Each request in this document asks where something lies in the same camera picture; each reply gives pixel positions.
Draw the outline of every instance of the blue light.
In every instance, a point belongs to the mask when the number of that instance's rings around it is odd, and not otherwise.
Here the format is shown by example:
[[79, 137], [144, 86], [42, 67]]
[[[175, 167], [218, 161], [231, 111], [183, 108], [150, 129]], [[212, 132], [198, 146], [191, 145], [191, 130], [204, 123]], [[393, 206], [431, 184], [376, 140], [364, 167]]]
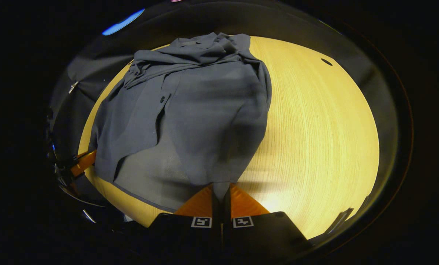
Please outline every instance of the blue light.
[[126, 20], [117, 23], [109, 28], [107, 28], [104, 32], [102, 32], [102, 35], [104, 36], [108, 36], [110, 34], [113, 34], [119, 30], [121, 30], [122, 28], [124, 28], [126, 25], [128, 25], [129, 23], [131, 23], [133, 20], [135, 20], [137, 17], [139, 17], [139, 15], [141, 15], [144, 12], [144, 8], [142, 10], [139, 10], [138, 12], [132, 14], [130, 17], [128, 17]]

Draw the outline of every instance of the round table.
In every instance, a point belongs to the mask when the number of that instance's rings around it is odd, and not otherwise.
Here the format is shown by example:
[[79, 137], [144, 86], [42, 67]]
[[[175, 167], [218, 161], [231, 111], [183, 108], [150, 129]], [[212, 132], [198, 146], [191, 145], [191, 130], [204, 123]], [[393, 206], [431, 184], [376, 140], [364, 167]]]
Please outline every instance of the round table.
[[[238, 186], [268, 211], [284, 211], [306, 238], [315, 237], [339, 213], [348, 208], [355, 209], [348, 218], [356, 213], [373, 188], [379, 162], [374, 118], [362, 92], [332, 58], [254, 36], [250, 52], [270, 72], [272, 102], [265, 137]], [[88, 151], [100, 102], [129, 65], [95, 103], [79, 153]], [[164, 212], [98, 178], [93, 167], [85, 176], [110, 203], [144, 226]]]

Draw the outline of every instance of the metal clip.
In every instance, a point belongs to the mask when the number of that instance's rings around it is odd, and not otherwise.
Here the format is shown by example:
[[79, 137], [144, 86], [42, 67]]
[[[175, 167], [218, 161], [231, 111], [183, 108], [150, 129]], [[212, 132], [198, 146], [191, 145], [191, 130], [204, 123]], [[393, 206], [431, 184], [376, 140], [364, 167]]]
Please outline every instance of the metal clip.
[[71, 89], [69, 90], [69, 94], [71, 94], [72, 90], [74, 90], [75, 86], [77, 86], [78, 83], [79, 81], [76, 81], [74, 84], [72, 84]]

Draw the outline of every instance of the wood grain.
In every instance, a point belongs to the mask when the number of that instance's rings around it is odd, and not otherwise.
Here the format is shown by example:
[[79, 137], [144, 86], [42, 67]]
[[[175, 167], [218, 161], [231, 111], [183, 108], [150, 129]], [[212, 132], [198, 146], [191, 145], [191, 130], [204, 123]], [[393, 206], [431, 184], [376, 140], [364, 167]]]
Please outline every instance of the wood grain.
[[[370, 193], [379, 162], [376, 125], [359, 88], [332, 58], [263, 37], [251, 38], [250, 52], [268, 67], [272, 103], [265, 138], [238, 187], [270, 212], [287, 213], [312, 238], [323, 233], [342, 211], [355, 208], [355, 213]], [[84, 127], [79, 153], [88, 149], [100, 102], [128, 67], [97, 100]], [[86, 176], [108, 201], [144, 226], [164, 212], [98, 178], [92, 167]]]

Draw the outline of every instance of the gray shirt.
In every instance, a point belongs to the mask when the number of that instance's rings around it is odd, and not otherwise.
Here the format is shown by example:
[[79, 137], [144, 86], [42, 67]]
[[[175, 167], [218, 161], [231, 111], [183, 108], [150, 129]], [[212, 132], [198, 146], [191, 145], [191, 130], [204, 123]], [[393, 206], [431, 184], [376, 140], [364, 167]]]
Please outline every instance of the gray shirt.
[[136, 52], [95, 117], [97, 175], [113, 182], [123, 158], [156, 146], [162, 116], [191, 184], [237, 182], [264, 137], [271, 100], [268, 70], [249, 46], [248, 35], [210, 33]]

